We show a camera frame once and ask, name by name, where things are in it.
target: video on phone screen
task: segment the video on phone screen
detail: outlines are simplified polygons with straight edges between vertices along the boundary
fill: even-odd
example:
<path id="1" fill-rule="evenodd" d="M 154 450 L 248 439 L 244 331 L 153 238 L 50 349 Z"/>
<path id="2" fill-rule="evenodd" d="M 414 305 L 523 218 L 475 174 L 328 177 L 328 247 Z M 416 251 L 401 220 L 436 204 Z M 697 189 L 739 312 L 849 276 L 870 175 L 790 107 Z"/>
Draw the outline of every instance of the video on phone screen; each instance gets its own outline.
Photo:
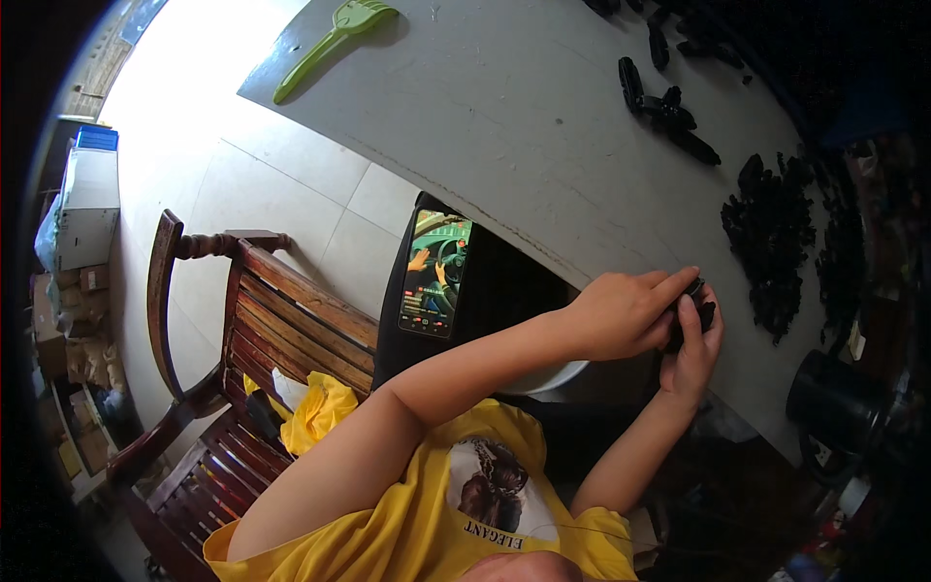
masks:
<path id="1" fill-rule="evenodd" d="M 448 337 L 466 267 L 472 222 L 462 216 L 420 210 L 414 225 L 400 327 Z"/>

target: wooden bench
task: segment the wooden bench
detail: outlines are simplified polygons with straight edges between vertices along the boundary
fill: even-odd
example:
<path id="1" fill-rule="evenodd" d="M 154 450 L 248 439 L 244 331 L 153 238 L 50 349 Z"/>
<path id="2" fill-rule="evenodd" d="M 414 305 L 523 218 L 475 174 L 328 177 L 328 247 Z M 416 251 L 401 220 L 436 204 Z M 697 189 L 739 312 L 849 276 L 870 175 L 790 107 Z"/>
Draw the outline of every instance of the wooden bench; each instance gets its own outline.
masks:
<path id="1" fill-rule="evenodd" d="M 243 374 L 270 398 L 271 371 L 304 381 L 311 371 L 333 375 L 360 400 L 371 386 L 378 324 L 324 292 L 272 256 L 290 245 L 269 231 L 185 236 L 184 225 L 162 213 L 149 265 L 147 315 L 155 362 L 171 391 L 165 417 L 114 457 L 107 480 L 155 559 L 179 582 L 215 579 L 203 561 L 210 533 L 239 518 L 291 457 L 280 441 L 265 440 L 246 412 Z M 226 286 L 223 349 L 207 376 L 183 390 L 169 351 L 168 303 L 175 259 L 213 255 L 232 260 Z M 148 499 L 134 484 L 195 418 L 221 410 Z"/>

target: printed graphic on shirt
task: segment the printed graphic on shirt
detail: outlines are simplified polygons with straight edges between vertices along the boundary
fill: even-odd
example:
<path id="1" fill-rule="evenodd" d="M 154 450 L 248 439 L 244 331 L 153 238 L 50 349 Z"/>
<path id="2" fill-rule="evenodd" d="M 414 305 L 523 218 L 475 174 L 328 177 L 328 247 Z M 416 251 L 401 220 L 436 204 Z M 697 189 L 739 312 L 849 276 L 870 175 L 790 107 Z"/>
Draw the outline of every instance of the printed graphic on shirt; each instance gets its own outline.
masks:
<path id="1" fill-rule="evenodd" d="M 452 446 L 446 503 L 477 522 L 467 526 L 469 533 L 486 539 L 492 534 L 502 537 L 489 527 L 546 541 L 557 539 L 553 514 L 533 479 L 517 456 L 495 440 L 470 437 Z M 515 545 L 519 542 L 513 540 L 509 546 L 519 549 Z"/>

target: black pants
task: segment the black pants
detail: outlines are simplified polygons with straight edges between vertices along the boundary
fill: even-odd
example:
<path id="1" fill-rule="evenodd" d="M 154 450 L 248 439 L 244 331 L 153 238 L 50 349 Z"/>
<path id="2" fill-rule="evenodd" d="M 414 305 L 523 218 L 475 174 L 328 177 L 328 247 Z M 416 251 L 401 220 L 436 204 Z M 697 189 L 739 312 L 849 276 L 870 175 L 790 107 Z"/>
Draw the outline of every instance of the black pants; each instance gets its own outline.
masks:
<path id="1" fill-rule="evenodd" d="M 411 258 L 412 226 L 419 209 L 458 213 L 427 193 L 422 192 L 417 198 L 417 208 L 401 240 L 385 291 L 372 389 L 440 352 L 559 309 L 568 302 L 568 287 L 564 281 L 474 224 L 451 337 L 442 340 L 403 332 L 398 327 L 398 315 L 404 276 Z M 468 373 L 468 370 L 452 370 L 452 373 Z M 637 415 L 637 411 L 629 407 L 541 402 L 506 395 L 496 398 L 540 421 L 546 438 L 546 475 L 554 483 L 583 479 Z"/>

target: steering wheel on screen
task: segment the steering wheel on screen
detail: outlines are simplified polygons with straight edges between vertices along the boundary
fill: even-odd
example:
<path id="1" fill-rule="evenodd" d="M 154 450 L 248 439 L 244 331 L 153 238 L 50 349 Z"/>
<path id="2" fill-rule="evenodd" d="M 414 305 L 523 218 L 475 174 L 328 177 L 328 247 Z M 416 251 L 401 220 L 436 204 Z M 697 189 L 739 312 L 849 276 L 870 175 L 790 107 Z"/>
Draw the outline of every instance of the steering wheel on screen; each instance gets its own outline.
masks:
<path id="1" fill-rule="evenodd" d="M 446 280 L 452 283 L 462 281 L 463 267 L 466 265 L 468 246 L 460 247 L 458 238 L 450 238 L 439 245 L 437 260 L 446 266 Z"/>

